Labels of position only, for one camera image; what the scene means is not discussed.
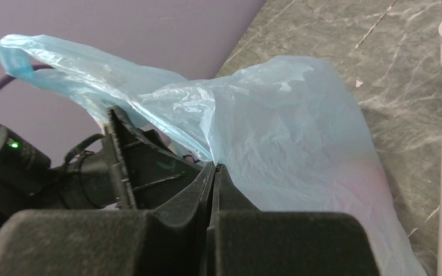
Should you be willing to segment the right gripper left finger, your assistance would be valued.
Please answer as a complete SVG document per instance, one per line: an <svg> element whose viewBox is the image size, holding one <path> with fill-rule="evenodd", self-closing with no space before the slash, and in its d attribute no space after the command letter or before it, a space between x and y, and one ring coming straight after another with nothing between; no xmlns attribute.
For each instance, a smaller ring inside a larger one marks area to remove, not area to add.
<svg viewBox="0 0 442 276"><path fill-rule="evenodd" d="M0 275L199 275L215 166L152 210L24 210L0 230Z"/></svg>

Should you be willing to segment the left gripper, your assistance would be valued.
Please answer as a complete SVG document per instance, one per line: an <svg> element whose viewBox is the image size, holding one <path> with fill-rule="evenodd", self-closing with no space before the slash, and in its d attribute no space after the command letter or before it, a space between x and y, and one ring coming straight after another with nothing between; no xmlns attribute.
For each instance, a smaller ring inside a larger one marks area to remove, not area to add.
<svg viewBox="0 0 442 276"><path fill-rule="evenodd" d="M118 106L107 110L103 160L120 209L154 209L189 186L201 166L177 156L155 130L133 126Z"/></svg>

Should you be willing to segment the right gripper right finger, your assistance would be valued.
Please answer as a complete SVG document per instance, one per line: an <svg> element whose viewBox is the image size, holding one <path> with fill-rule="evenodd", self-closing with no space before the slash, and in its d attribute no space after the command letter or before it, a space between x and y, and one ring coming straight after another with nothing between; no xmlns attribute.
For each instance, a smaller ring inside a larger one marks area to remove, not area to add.
<svg viewBox="0 0 442 276"><path fill-rule="evenodd" d="M206 275L379 275L367 234L351 215L260 211L224 165L210 183Z"/></svg>

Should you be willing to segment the blue plastic bag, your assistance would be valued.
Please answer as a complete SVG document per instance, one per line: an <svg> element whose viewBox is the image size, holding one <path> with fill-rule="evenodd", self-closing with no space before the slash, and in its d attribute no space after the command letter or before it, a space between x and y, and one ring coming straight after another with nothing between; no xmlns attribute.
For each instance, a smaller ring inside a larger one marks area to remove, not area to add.
<svg viewBox="0 0 442 276"><path fill-rule="evenodd" d="M331 63L276 56L230 76L189 81L56 37L0 39L5 71L81 105L98 124L123 108L176 150L226 165L263 211L329 211L363 225L382 275L424 275L397 218L372 136Z"/></svg>

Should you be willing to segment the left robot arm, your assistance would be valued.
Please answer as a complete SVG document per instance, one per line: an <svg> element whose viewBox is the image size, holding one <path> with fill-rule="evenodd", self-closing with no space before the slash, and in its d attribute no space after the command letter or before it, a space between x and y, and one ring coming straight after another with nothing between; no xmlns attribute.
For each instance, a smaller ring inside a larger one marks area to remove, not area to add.
<svg viewBox="0 0 442 276"><path fill-rule="evenodd" d="M198 176L155 130L135 128L118 106L103 133L72 148L60 166L0 124L0 226L25 209L154 209Z"/></svg>

